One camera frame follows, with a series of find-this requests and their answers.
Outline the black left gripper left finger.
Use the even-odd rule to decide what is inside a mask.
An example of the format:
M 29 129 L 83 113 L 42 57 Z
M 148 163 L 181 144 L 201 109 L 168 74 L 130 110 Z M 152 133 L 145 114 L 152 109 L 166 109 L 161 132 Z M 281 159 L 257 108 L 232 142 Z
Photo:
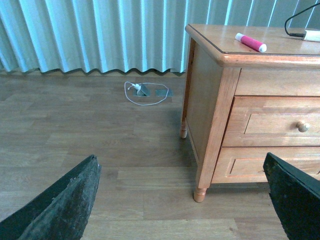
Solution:
M 95 202 L 102 167 L 90 155 L 0 223 L 2 240 L 79 240 Z

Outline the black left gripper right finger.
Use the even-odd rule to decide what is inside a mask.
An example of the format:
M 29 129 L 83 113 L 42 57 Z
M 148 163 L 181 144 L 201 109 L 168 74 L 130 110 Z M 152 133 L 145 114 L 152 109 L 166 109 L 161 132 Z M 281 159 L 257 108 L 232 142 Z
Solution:
M 290 240 L 320 238 L 320 181 L 271 152 L 263 163 L 273 207 Z

